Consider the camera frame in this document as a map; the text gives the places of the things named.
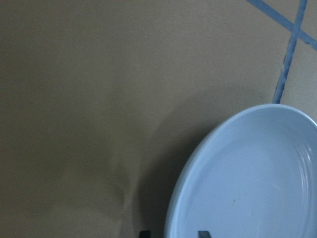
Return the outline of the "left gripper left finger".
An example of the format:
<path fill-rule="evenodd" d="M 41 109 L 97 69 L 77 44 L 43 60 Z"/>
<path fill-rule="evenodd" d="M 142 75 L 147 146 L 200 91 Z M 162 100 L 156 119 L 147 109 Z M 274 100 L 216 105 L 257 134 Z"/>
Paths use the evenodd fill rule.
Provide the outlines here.
<path fill-rule="evenodd" d="M 139 238 L 151 238 L 151 231 L 150 230 L 140 231 Z"/>

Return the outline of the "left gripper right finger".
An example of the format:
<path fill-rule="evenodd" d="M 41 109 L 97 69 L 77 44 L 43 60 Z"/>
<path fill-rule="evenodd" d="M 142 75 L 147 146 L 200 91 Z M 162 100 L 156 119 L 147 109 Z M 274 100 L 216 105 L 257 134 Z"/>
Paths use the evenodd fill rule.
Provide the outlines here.
<path fill-rule="evenodd" d="M 198 238 L 211 238 L 209 231 L 198 231 Z"/>

